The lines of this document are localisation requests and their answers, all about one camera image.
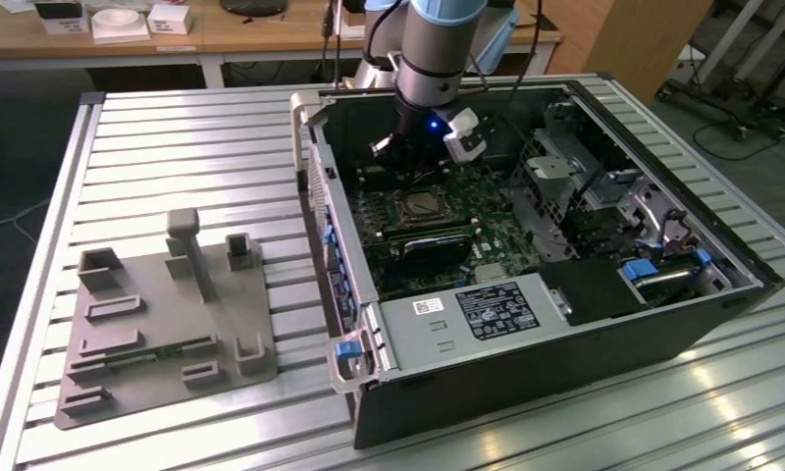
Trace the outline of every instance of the barcode label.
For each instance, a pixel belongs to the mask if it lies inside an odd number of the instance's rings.
[[[196,51],[197,46],[157,46],[157,52]]]
[[[442,299],[438,297],[413,302],[413,310],[417,315],[430,314],[432,312],[438,312],[444,309]]]

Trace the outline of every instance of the aluminum extrusion table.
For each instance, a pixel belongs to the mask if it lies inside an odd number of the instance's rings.
[[[576,77],[785,278],[785,231],[615,82]],[[288,97],[309,87],[81,105],[0,368],[0,469],[785,469],[785,288],[673,361],[352,449],[292,169]],[[162,251],[162,212],[190,205],[201,243],[249,232],[262,244],[278,377],[60,431],[78,253]]]

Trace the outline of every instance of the motherboard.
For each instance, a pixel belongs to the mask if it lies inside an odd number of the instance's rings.
[[[436,173],[350,196],[381,300],[513,277],[540,262],[512,213],[505,172],[474,165]]]

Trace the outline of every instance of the blue latch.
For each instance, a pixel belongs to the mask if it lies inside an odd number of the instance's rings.
[[[701,262],[701,265],[707,265],[712,262],[712,255],[709,255],[709,252],[703,248],[695,250],[695,256],[697,257],[697,261]]]
[[[623,273],[629,281],[649,277],[657,273],[657,267],[648,258],[629,260],[623,265]]]
[[[334,344],[334,358],[348,360],[364,354],[364,347],[358,340],[344,340]]]
[[[322,243],[334,242],[334,226],[329,224],[325,226],[325,232],[322,233]]]

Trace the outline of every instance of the cable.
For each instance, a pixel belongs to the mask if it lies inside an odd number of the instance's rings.
[[[700,91],[703,93],[704,92],[704,86],[703,86],[704,83],[701,83],[701,77],[697,74],[697,67],[695,67],[695,56],[692,54],[692,50],[695,49],[695,47],[692,47],[692,44],[689,44],[688,47],[689,47],[689,65],[692,66],[695,84],[697,85],[697,91]]]
[[[14,229],[17,229],[17,231],[26,237],[32,245],[37,245],[37,239],[32,237],[32,235],[24,230],[24,228],[21,228],[21,223],[17,219],[12,221],[12,225],[14,226]]]
[[[372,44],[376,40],[376,32],[378,31],[378,27],[381,26],[384,20],[388,18],[389,15],[393,14],[394,9],[401,5],[401,2],[402,0],[394,0],[394,3],[392,3],[390,7],[384,10],[381,15],[378,16],[378,20],[374,22],[374,24],[372,25],[372,29],[369,30],[369,39],[366,41],[366,48],[364,49],[364,60],[368,64],[373,66],[378,66],[378,61],[376,61],[376,58],[372,57]]]
[[[41,207],[41,206],[44,206],[46,204],[49,204],[49,200],[48,199],[45,199],[44,201],[41,201],[38,204],[30,206],[29,208],[24,209],[20,213],[17,213],[10,218],[1,219],[0,220],[0,226],[5,226],[6,224],[10,223],[14,226],[14,229],[17,229],[17,231],[24,235],[24,237],[32,242],[32,244],[37,244],[37,240],[36,240],[34,237],[32,237],[32,235],[21,227],[20,220],[25,216],[28,216],[38,207]]]
[[[0,220],[0,226],[12,223],[13,221],[18,220],[20,218],[22,218],[24,216],[26,216],[29,213],[32,213],[40,206],[45,205],[49,203],[49,200],[44,200],[41,201],[38,204],[36,204],[34,206],[30,206],[29,208],[26,208],[25,210],[22,210],[20,213],[17,213],[14,216],[12,216],[10,218],[6,219],[1,219]]]
[[[581,201],[581,198],[588,192],[588,189],[591,189],[591,186],[593,185],[593,183],[597,182],[604,173],[605,166],[603,165],[603,163],[600,163],[597,168],[591,173],[588,180],[583,183],[581,187],[579,188],[579,191],[576,191],[576,194],[573,194],[573,197],[567,202],[567,209],[564,210],[564,214],[569,213],[573,209],[576,209],[576,205]]]
[[[321,36],[322,36],[322,52],[321,52],[321,75],[322,81],[328,77],[328,40],[333,34],[334,24],[334,0],[328,0],[325,4],[325,13],[322,14]]]
[[[273,75],[270,76],[270,78],[268,80],[262,80],[262,81],[257,81],[253,77],[250,77],[248,74],[241,72],[241,70],[236,69],[234,67],[230,67],[230,70],[234,70],[241,77],[248,79],[252,82],[253,86],[262,86],[262,85],[270,84],[276,80],[280,72],[282,71],[284,66],[285,66],[285,62],[280,61],[278,66],[276,66],[276,72],[273,73]]]
[[[780,8],[780,11],[777,12],[776,17],[773,17],[773,18],[779,19],[783,16],[784,12],[785,12],[785,4]],[[743,56],[739,58],[739,60],[731,66],[731,69],[733,71],[736,70],[736,67],[740,65],[740,63],[744,62],[745,59],[748,58],[749,51],[752,50],[753,46],[760,42],[760,40],[764,38],[764,36],[768,34],[768,31],[769,31],[769,29],[763,31],[761,34],[756,37],[756,39],[748,44],[748,47],[745,48],[745,52],[743,52]]]
[[[537,0],[537,12],[536,12],[536,34],[533,35],[533,45],[529,48],[529,54],[526,56],[526,61],[524,61],[524,67],[521,68],[521,72],[518,73],[518,79],[514,80],[514,85],[512,86],[512,91],[509,92],[509,99],[506,100],[506,104],[504,105],[504,112],[509,108],[512,104],[512,99],[514,98],[514,94],[518,91],[518,87],[521,86],[521,81],[524,81],[524,77],[526,76],[526,70],[529,69],[529,65],[533,63],[533,57],[536,56],[537,50],[537,37],[540,36],[540,19],[542,18],[542,0]]]
[[[328,53],[328,38],[322,40],[322,57],[321,57],[321,75],[322,75],[322,82],[326,82],[328,77],[328,59],[325,58]]]
[[[704,127],[701,127],[700,129],[697,129],[693,133],[692,133],[692,141],[697,144],[697,146],[701,148],[701,150],[704,152],[707,152],[709,155],[712,155],[716,159],[719,160],[724,160],[728,162],[741,162],[743,160],[748,160],[751,157],[753,157],[755,155],[757,155],[760,152],[764,152],[765,150],[768,150],[771,147],[776,146],[780,141],[775,140],[771,144],[764,145],[763,147],[760,147],[759,149],[756,149],[753,152],[751,152],[749,154],[745,154],[743,157],[725,157],[721,154],[717,154],[716,152],[713,152],[712,150],[709,150],[704,144],[697,140],[697,136],[707,131],[711,128],[716,128],[719,126],[724,126],[729,123],[732,123],[733,120],[725,120],[725,121],[720,121],[719,123],[712,123],[711,125],[707,125]]]
[[[340,27],[337,28],[337,36],[334,42],[334,90],[340,89]]]
[[[478,93],[485,93],[488,91],[488,80],[485,79],[485,75],[482,74],[482,69],[480,69],[480,65],[473,58],[473,54],[468,52],[468,58],[470,59],[470,64],[473,65],[473,69],[476,70],[476,74],[480,77],[480,82],[482,86],[480,88],[468,88],[460,91],[460,95],[476,95]]]

